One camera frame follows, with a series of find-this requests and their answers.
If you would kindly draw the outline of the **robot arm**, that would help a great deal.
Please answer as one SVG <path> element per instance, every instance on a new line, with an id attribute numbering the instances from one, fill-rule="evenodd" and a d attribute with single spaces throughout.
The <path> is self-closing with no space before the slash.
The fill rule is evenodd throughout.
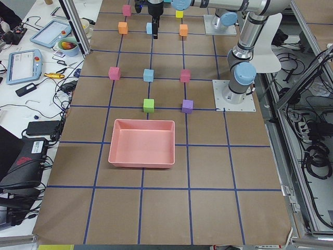
<path id="1" fill-rule="evenodd" d="M 271 16 L 282 12 L 290 1 L 171 1 L 174 9 L 183 11 L 189 7 L 222 8 L 234 11 L 251 11 L 258 16 Z M 152 37 L 158 38 L 160 16 L 163 14 L 164 1 L 148 1 L 148 13 L 152 17 Z"/>
<path id="2" fill-rule="evenodd" d="M 281 70 L 280 61 L 272 51 L 272 41 L 281 19 L 281 13 L 272 16 L 258 16 L 253 12 L 247 14 L 239 40 L 227 56 L 231 79 L 222 91 L 227 102 L 235 105 L 242 103 L 258 73 Z"/>

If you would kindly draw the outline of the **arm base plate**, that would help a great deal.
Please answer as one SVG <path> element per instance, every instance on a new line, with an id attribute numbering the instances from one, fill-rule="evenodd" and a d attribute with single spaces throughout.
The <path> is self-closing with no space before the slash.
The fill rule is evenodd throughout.
<path id="1" fill-rule="evenodd" d="M 204 15 L 204 27 L 206 35 L 236 36 L 235 23 L 237 15 L 234 12 L 225 13 L 221 17 L 216 15 Z"/>
<path id="2" fill-rule="evenodd" d="M 252 89 L 249 86 L 243 94 L 235 94 L 229 87 L 229 80 L 212 80 L 215 110 L 233 112 L 256 112 Z"/>

